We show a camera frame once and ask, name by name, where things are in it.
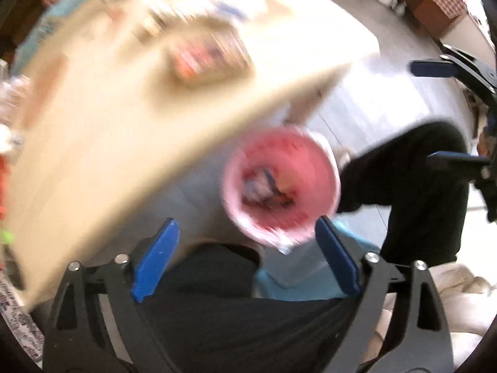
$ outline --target blue clamp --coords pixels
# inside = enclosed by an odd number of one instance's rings
[[[325,256],[340,289],[348,297],[362,293],[360,285],[361,259],[364,250],[354,238],[341,233],[331,224],[328,217],[320,217],[316,222],[316,241]]]
[[[143,240],[133,251],[131,257],[138,256],[134,260],[135,281],[131,288],[135,301],[141,303],[155,292],[179,240],[180,226],[176,220],[168,219],[155,237]]]

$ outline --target blue cloth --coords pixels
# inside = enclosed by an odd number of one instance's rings
[[[69,17],[85,1],[60,0],[41,15],[27,38],[16,50],[14,63],[11,67],[11,76],[17,76],[22,73],[44,39],[53,34],[63,23],[63,19]]]
[[[333,222],[333,224],[342,233],[354,238],[365,252],[379,254],[380,249],[378,246],[347,230],[341,222]],[[347,297],[340,290],[334,273],[326,263],[322,263],[321,268],[303,277],[298,284],[292,287],[285,287],[266,270],[260,269],[255,276],[255,288],[263,298],[286,301],[327,300]]]

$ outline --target tiled floor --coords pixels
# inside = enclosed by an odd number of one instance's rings
[[[456,82],[414,78],[406,70],[412,59],[438,57],[431,38],[414,32],[404,19],[375,0],[333,1],[376,35],[381,57],[354,65],[326,97],[308,126],[323,133],[332,146],[342,145],[356,152],[434,117],[452,120],[469,139],[473,121]],[[218,195],[224,161],[233,144],[217,149],[182,179],[158,192],[93,262],[106,262],[119,251],[131,250],[138,239],[152,235],[166,217],[180,222],[180,253],[199,235],[240,239],[240,233],[225,216]],[[340,219],[357,234],[381,245],[388,214],[388,209],[369,207]],[[292,255],[289,257],[286,262],[291,262]]]

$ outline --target black pants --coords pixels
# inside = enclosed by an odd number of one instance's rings
[[[438,265],[456,259],[468,187],[425,168],[426,156],[438,150],[466,152],[452,125],[412,129],[354,159],[341,174],[339,212],[362,204],[392,206],[381,250],[389,262]],[[146,298],[147,319],[181,371],[314,372],[335,351],[355,300],[251,298],[258,266],[250,251],[200,246]]]

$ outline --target pink cup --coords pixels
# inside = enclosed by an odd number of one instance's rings
[[[256,168],[283,172],[293,182],[295,204],[269,210],[243,204],[243,176]],[[278,127],[251,134],[225,167],[222,192],[228,216],[247,236],[285,251],[314,237],[314,224],[332,216],[340,198],[335,159],[297,127]]]

